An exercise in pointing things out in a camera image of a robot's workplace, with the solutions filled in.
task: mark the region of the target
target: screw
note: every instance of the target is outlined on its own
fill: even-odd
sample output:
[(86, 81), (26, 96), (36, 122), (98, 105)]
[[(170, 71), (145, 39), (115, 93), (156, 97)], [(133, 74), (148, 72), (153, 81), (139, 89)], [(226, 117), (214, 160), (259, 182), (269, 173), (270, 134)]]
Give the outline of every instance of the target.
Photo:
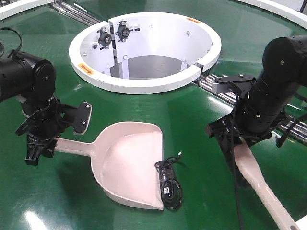
[(105, 42), (106, 44), (111, 44), (112, 39), (111, 39), (110, 37), (105, 37), (104, 42)]
[(128, 37), (128, 36), (129, 36), (129, 30), (124, 30), (121, 34), (122, 34), (124, 37)]

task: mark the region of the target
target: dustpan handle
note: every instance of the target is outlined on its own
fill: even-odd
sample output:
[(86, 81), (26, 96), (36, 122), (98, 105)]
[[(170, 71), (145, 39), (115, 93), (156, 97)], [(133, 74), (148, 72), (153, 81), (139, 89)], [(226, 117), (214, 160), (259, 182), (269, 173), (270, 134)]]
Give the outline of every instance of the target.
[(55, 139), (57, 140), (57, 145), (54, 148), (55, 151), (72, 153), (88, 157), (92, 154), (91, 143), (68, 140), (63, 138)]
[(235, 147), (235, 160), (240, 172), (253, 187), (280, 230), (299, 230), (295, 221), (265, 182), (248, 145), (243, 139), (242, 142), (243, 144)]

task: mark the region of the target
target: white circular bin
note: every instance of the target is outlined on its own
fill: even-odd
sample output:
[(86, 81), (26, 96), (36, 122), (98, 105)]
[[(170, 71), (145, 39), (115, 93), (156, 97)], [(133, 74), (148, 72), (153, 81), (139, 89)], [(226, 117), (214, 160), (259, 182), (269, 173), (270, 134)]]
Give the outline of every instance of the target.
[[(123, 38), (123, 28), (128, 37)], [(109, 46), (99, 42), (102, 33), (111, 35)], [(77, 74), (99, 88), (150, 94), (191, 83), (216, 63), (220, 51), (221, 39), (208, 25), (177, 14), (142, 12), (86, 28), (72, 41), (69, 55)]]

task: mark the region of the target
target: broom handle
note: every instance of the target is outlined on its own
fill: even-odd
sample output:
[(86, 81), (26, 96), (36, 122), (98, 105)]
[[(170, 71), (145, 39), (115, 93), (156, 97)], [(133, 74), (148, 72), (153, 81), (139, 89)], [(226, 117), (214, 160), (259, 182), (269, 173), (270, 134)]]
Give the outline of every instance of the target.
[(242, 144), (235, 146), (235, 161), (240, 172), (253, 187), (280, 230), (299, 230), (295, 221), (265, 182), (260, 167), (248, 145), (244, 139), (241, 139), (241, 141)]

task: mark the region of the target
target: black bracket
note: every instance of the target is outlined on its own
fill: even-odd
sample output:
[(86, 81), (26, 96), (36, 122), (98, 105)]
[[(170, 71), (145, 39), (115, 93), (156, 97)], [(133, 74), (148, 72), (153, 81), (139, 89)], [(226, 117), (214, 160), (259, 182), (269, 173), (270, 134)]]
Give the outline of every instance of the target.
[(112, 36), (108, 34), (106, 31), (106, 28), (101, 28), (97, 31), (97, 33), (100, 33), (100, 36), (98, 38), (98, 43), (102, 45), (102, 49), (109, 49), (109, 45), (112, 43)]
[(57, 141), (54, 139), (66, 128), (72, 126), (77, 135), (87, 130), (92, 106), (82, 102), (78, 108), (61, 104), (60, 100), (52, 97), (49, 105), (37, 110), (28, 117), (16, 130), (17, 135), (27, 134), (26, 164), (38, 165), (38, 158), (53, 157)]
[(125, 42), (128, 39), (130, 30), (126, 26), (127, 21), (120, 21), (117, 34), (120, 42)]

